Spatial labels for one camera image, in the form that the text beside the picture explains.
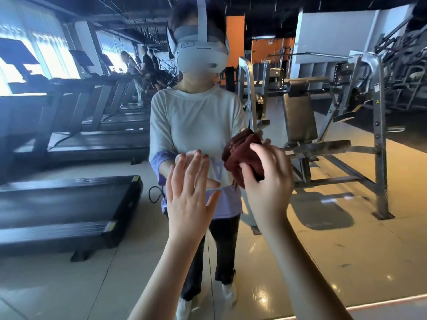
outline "purple sleeve cuff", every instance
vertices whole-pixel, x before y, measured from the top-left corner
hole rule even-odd
[[[177,153],[173,153],[172,151],[162,150],[162,151],[159,151],[156,155],[154,155],[152,159],[150,159],[151,167],[156,173],[158,184],[160,186],[166,185],[166,178],[159,173],[160,164],[162,164],[166,160],[175,161],[175,158],[177,155],[178,155]]]

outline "glossy floor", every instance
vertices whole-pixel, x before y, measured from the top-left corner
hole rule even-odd
[[[280,101],[269,100],[271,126],[265,136],[276,145],[285,140]],[[316,114],[320,126],[324,117]],[[350,139],[372,145],[372,134],[348,124],[334,124],[327,139]],[[290,221],[326,279],[347,306],[427,293],[427,154],[387,141],[389,202],[395,219],[371,215],[375,197],[358,183],[298,191],[288,209]],[[373,178],[373,157],[347,153],[340,158]],[[314,178],[342,176],[321,159]],[[168,236],[160,205],[148,199],[156,185],[149,164],[108,163],[65,168],[35,175],[58,179],[138,174],[144,191],[125,239],[115,250],[98,251],[82,263],[70,254],[0,259],[0,319],[117,320],[126,319],[141,295]],[[207,237],[202,293],[191,319],[264,320],[292,316],[286,287],[262,236],[240,223],[236,248],[238,302],[228,308],[221,285],[213,281],[216,248]],[[425,300],[355,310],[356,319],[420,319]]]

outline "window curtain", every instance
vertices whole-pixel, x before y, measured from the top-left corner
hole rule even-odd
[[[107,55],[113,64],[111,70],[117,73],[126,73],[128,69],[120,58],[120,53],[124,50],[136,61],[135,48],[132,42],[101,30],[97,31],[97,37],[103,54]]]
[[[54,13],[20,0],[0,0],[0,37],[21,40],[40,65],[25,65],[47,78],[80,78],[61,23]],[[13,65],[0,58],[0,96],[8,83],[24,82]]]

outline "white shoe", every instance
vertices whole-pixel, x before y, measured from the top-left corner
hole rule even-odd
[[[238,300],[238,291],[234,283],[229,285],[222,285],[222,293],[224,298],[230,302],[231,305],[234,305]]]
[[[179,298],[178,307],[176,308],[176,320],[187,320],[191,312],[191,301]]]

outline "vr headset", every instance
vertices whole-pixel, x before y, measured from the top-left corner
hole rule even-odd
[[[206,1],[197,1],[197,26],[167,27],[167,39],[179,71],[183,73],[222,72],[228,62],[227,36],[217,27],[207,26]]]

